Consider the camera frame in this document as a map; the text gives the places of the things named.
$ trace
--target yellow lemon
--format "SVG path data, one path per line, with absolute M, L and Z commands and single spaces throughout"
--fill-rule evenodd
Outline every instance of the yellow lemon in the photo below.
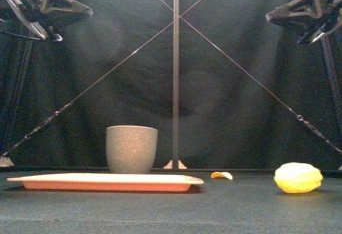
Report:
M 323 176 L 318 168 L 306 163 L 291 162 L 275 170 L 273 181 L 286 193 L 306 193 L 322 184 Z

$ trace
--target dark table surface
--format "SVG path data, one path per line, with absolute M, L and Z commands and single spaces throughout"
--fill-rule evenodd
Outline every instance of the dark table surface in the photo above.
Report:
M 339 177 L 295 195 L 263 172 L 233 172 L 232 181 L 211 179 L 212 171 L 171 172 L 204 181 L 181 193 L 41 191 L 6 182 L 57 172 L 0 171 L 0 233 L 342 233 Z

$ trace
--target gray cup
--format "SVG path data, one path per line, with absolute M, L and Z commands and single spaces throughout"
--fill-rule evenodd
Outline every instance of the gray cup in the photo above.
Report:
M 106 128 L 105 153 L 109 171 L 116 174 L 149 173 L 156 152 L 157 130 L 147 126 Z

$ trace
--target white tray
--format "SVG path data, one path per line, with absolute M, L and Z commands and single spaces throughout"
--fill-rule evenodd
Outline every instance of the white tray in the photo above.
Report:
M 98 191 L 187 191 L 203 180 L 185 175 L 64 173 L 8 178 L 26 189 Z

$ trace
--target metal rod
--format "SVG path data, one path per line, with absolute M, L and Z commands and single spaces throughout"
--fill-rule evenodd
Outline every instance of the metal rod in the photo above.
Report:
M 172 169 L 179 165 L 179 0 L 173 0 Z

